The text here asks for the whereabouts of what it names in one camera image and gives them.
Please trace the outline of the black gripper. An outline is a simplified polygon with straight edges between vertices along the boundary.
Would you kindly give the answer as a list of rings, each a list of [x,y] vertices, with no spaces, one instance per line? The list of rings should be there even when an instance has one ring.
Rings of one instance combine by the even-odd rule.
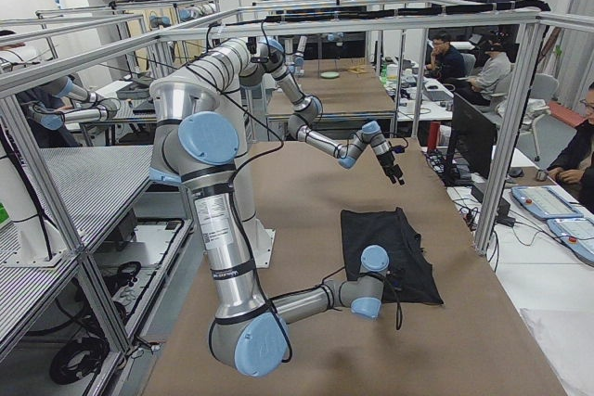
[[[395,162],[394,153],[391,150],[377,155],[376,158],[385,175],[389,176],[393,184],[398,183],[399,185],[403,185],[405,183],[403,172]]]
[[[392,287],[394,293],[399,293],[403,290],[405,282],[405,269],[404,268],[393,268],[387,271],[386,278]]]

